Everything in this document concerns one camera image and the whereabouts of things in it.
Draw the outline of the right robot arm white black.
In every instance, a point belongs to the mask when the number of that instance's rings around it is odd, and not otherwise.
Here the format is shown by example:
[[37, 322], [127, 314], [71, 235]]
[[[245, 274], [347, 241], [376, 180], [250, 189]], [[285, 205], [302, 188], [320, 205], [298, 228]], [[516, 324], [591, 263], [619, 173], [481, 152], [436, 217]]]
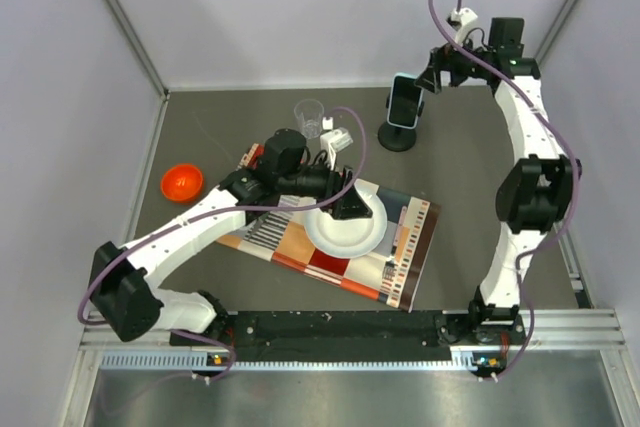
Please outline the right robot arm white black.
[[455, 9], [447, 22], [455, 31], [453, 43], [431, 50], [415, 84], [438, 94], [442, 73], [449, 74], [452, 87], [469, 79], [484, 80], [506, 121], [514, 157], [496, 193], [500, 235], [489, 271], [476, 289], [466, 318], [449, 318], [442, 329], [455, 339], [469, 334], [487, 343], [501, 332], [520, 327], [520, 287], [536, 250], [565, 218], [581, 166], [569, 159], [545, 126], [548, 116], [541, 98], [540, 69], [535, 59], [523, 55], [523, 19], [494, 18], [489, 42], [480, 47], [474, 47], [470, 38], [477, 24], [474, 11]]

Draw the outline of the phone with light blue case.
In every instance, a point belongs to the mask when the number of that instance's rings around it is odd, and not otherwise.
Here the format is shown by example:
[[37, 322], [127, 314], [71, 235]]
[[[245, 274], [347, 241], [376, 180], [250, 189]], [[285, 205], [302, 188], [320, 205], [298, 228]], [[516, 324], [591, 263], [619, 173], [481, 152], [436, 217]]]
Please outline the phone with light blue case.
[[413, 130], [422, 115], [423, 90], [416, 79], [406, 73], [396, 73], [387, 97], [387, 123], [393, 127]]

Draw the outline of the black phone stand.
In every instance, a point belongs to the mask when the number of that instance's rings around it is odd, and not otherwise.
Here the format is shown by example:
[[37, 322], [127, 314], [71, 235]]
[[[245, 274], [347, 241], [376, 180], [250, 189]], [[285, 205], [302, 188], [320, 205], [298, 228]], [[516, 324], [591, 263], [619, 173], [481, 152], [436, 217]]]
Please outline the black phone stand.
[[416, 128], [413, 130], [393, 127], [386, 120], [377, 132], [377, 138], [382, 147], [392, 152], [404, 152], [411, 149], [417, 140]]

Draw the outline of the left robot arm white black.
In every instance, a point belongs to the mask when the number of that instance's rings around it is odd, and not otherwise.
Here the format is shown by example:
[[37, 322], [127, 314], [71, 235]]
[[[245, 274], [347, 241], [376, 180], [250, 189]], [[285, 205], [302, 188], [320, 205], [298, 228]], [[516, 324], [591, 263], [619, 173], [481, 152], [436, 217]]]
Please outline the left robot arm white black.
[[320, 152], [311, 155], [300, 132], [279, 129], [182, 215], [127, 245], [98, 247], [83, 301], [93, 304], [123, 342], [151, 330], [183, 330], [205, 343], [220, 341], [227, 321], [219, 301], [207, 293], [162, 288], [178, 267], [261, 215], [282, 210], [284, 196], [312, 198], [338, 221], [371, 217], [354, 186], [359, 172], [335, 167], [337, 154], [353, 142], [348, 130], [328, 131], [320, 141]]

